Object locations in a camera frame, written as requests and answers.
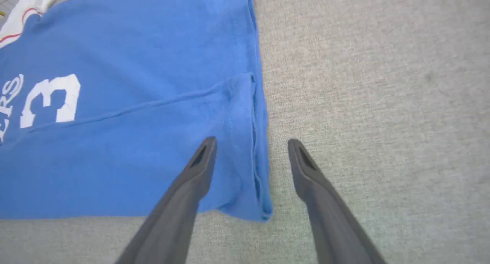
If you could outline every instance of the beige textured fabric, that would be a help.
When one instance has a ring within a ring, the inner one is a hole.
[[[199,215],[188,263],[315,263],[303,141],[390,263],[490,259],[490,0],[256,0],[275,215]],[[110,263],[142,218],[0,222],[1,263]]]

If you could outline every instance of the folded shirt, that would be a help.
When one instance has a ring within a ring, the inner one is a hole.
[[[0,218],[147,215],[205,137],[200,211],[266,221],[253,0],[70,0],[0,48]]]

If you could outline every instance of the blue jersey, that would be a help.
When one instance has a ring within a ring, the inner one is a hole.
[[[70,0],[0,49],[0,218],[147,215],[205,137],[200,211],[265,221],[253,0]]]

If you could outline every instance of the blue shirt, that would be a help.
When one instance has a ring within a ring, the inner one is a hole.
[[[265,221],[253,0],[70,0],[0,49],[0,218],[147,215],[205,137],[200,211]]]

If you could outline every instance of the white cloth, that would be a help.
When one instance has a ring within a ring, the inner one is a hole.
[[[19,0],[0,30],[0,48],[19,39],[29,16],[44,14],[54,1]]]

